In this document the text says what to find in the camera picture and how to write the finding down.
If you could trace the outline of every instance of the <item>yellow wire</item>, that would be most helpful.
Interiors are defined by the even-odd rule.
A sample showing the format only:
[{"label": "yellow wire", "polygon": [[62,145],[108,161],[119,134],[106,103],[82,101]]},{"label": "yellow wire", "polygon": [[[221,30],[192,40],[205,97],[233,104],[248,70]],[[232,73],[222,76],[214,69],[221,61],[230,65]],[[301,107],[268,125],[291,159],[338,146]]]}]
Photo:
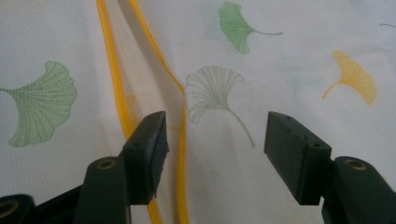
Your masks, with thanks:
[{"label": "yellow wire", "polygon": [[[146,22],[139,10],[139,6],[136,3],[136,0],[129,0],[129,3],[136,15],[137,19],[139,20],[140,25],[142,26],[143,31],[145,32],[150,45],[153,47],[157,57],[160,59],[163,67],[171,76],[171,78],[175,81],[178,88],[180,89],[181,93],[184,96],[184,87],[183,85],[176,79],[173,75],[172,71],[166,64],[166,61],[163,55],[160,52]],[[186,180],[185,180],[185,152],[186,152],[186,106],[183,104],[183,113],[181,118],[181,129],[180,129],[180,137],[178,143],[178,157],[177,157],[177,215],[178,215],[178,222],[181,224],[188,224],[189,223],[189,216],[187,210],[187,203],[186,203]]]},{"label": "yellow wire", "polygon": [[[114,46],[113,34],[111,33],[111,24],[109,22],[109,18],[106,11],[106,5],[104,0],[96,0],[99,18],[102,23],[102,29],[105,39],[108,64],[110,66],[111,71],[111,79],[113,81],[113,90],[114,97],[116,101],[116,108],[120,118],[120,125],[125,135],[125,138],[129,138],[134,131],[133,127],[136,127],[137,124],[133,124],[131,118],[128,114],[128,109],[126,106],[125,96],[123,94],[122,89],[122,81],[120,77],[120,69],[117,61],[117,53]],[[155,200],[151,200],[151,203],[148,205],[148,214],[151,219],[151,223],[161,224],[161,216],[158,211],[158,206]]]}]

